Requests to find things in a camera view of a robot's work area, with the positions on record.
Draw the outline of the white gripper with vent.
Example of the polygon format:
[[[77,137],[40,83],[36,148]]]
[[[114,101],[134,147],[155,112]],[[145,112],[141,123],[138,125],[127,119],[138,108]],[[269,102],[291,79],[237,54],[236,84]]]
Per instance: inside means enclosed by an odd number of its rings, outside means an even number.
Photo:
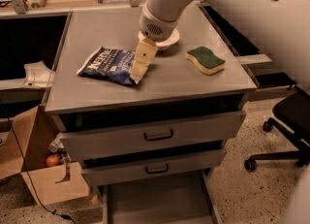
[[[147,5],[143,6],[139,18],[139,30],[146,38],[139,40],[131,69],[130,78],[135,83],[142,80],[157,53],[158,48],[155,42],[167,40],[177,22],[178,12],[175,10],[160,9],[158,12],[152,13]]]

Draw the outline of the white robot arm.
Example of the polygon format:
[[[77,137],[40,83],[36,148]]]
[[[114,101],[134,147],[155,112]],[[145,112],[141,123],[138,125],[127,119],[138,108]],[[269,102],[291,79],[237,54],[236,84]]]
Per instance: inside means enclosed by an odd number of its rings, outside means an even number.
[[[139,28],[152,41],[167,39],[193,0],[146,0]],[[287,98],[295,117],[309,119],[309,0],[205,0],[219,14],[271,56],[296,81]]]

